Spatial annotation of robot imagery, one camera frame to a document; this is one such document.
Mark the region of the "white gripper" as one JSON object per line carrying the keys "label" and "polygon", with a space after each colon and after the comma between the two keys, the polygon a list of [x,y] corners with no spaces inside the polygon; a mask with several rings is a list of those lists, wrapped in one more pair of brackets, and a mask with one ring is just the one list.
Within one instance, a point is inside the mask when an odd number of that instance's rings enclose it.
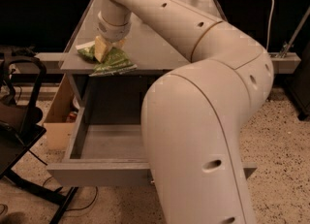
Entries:
{"label": "white gripper", "polygon": [[101,35],[95,38],[95,58],[102,62],[109,51],[112,49],[112,43],[115,48],[123,48],[126,39],[124,39],[130,32],[131,21],[124,25],[109,24],[103,19],[102,13],[98,13],[98,30]]}

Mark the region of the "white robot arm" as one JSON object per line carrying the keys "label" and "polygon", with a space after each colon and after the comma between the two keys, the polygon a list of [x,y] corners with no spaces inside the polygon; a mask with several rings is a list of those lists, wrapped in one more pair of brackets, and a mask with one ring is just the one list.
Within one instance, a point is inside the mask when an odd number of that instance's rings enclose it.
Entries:
{"label": "white robot arm", "polygon": [[267,51],[178,0],[104,0],[103,36],[122,39],[131,15],[188,61],[150,86],[141,109],[142,141],[167,224],[256,224],[239,134],[271,90]]}

